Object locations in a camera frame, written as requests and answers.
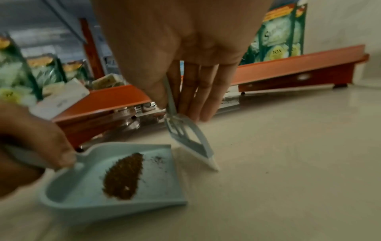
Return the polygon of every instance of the orange shelf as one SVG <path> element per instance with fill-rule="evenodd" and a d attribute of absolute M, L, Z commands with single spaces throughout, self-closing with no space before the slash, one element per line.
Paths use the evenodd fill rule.
<path fill-rule="evenodd" d="M 363 62 L 369 58 L 364 51 L 365 45 L 358 45 L 239 66 L 231 85 L 241 85 L 315 69 Z M 117 108 L 135 106 L 149 101 L 150 99 L 142 91 L 132 85 L 91 91 L 87 97 L 60 114 L 53 121 L 67 121 Z"/>

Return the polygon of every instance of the beige floor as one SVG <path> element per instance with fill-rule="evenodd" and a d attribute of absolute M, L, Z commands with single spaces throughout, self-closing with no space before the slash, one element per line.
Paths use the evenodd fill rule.
<path fill-rule="evenodd" d="M 179 149 L 165 130 L 130 139 L 173 144 L 188 206 L 66 229 L 38 206 L 37 185 L 0 202 L 0 240 L 381 239 L 380 89 L 241 102 L 241 110 L 200 125 L 220 173 Z"/>

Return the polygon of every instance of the finger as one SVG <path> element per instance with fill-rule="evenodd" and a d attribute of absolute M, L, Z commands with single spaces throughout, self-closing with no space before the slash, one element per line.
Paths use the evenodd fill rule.
<path fill-rule="evenodd" d="M 28 185 L 39 179 L 43 173 L 44 169 L 18 163 L 0 149 L 0 183 L 3 189 L 14 190 Z"/>
<path fill-rule="evenodd" d="M 181 114 L 187 114 L 189 106 L 194 98 L 198 87 L 198 72 L 200 66 L 197 64 L 184 63 L 183 87 L 180 93 L 179 110 Z"/>
<path fill-rule="evenodd" d="M 209 97 L 202 107 L 200 120 L 209 121 L 217 112 L 223 96 L 233 79 L 238 63 L 230 65 L 219 65 L 216 77 L 213 81 L 213 86 L 210 91 Z"/>
<path fill-rule="evenodd" d="M 167 77 L 171 86 L 173 100 L 178 104 L 181 85 L 180 61 L 173 61 L 169 66 Z"/>
<path fill-rule="evenodd" d="M 200 118 L 200 112 L 209 96 L 210 90 L 212 89 L 212 84 L 214 77 L 216 76 L 217 69 L 218 65 L 202 66 L 200 69 L 200 82 L 198 83 L 197 93 L 190 104 L 187 114 L 193 121 L 198 121 Z"/>
<path fill-rule="evenodd" d="M 0 185 L 0 199 L 16 191 L 16 188 Z"/>
<path fill-rule="evenodd" d="M 0 135 L 15 138 L 53 166 L 71 167 L 76 161 L 76 152 L 56 124 L 16 105 L 0 102 Z"/>
<path fill-rule="evenodd" d="M 163 80 L 155 82 L 147 88 L 141 89 L 160 109 L 165 109 L 168 104 L 167 91 L 165 90 Z"/>

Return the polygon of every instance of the green package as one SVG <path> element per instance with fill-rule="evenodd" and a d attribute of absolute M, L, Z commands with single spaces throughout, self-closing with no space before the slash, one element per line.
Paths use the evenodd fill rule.
<path fill-rule="evenodd" d="M 67 82 L 66 75 L 62 69 L 61 61 L 53 54 L 44 54 L 27 59 L 40 89 L 44 86 Z"/>
<path fill-rule="evenodd" d="M 42 100 L 27 61 L 9 37 L 0 36 L 0 100 L 33 106 Z"/>
<path fill-rule="evenodd" d="M 260 49 L 259 49 L 259 37 L 258 34 L 255 36 L 254 41 L 248 47 L 247 52 L 242 57 L 242 60 L 239 65 L 252 64 L 260 62 Z"/>
<path fill-rule="evenodd" d="M 266 14 L 258 33 L 262 61 L 291 56 L 295 11 L 296 4 L 288 4 Z"/>
<path fill-rule="evenodd" d="M 307 4 L 303 4 L 297 7 L 295 12 L 295 28 L 291 56 L 299 56 L 303 54 L 306 14 Z"/>
<path fill-rule="evenodd" d="M 64 64 L 62 67 L 68 81 L 73 78 L 84 81 L 89 79 L 89 74 L 84 61 L 73 61 Z"/>

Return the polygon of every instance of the hand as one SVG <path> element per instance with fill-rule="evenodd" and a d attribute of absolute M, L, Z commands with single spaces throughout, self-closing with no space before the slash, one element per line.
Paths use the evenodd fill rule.
<path fill-rule="evenodd" d="M 125 79 L 160 108 L 167 74 L 178 112 L 208 121 L 261 26 L 270 0 L 92 0 Z M 184 60 L 180 92 L 179 60 Z"/>
<path fill-rule="evenodd" d="M 57 168 L 73 166 L 76 161 L 75 151 L 58 126 L 15 104 L 0 101 L 0 136 L 2 140 L 17 140 Z M 44 169 L 16 162 L 0 148 L 0 198 L 36 181 L 43 173 Z"/>

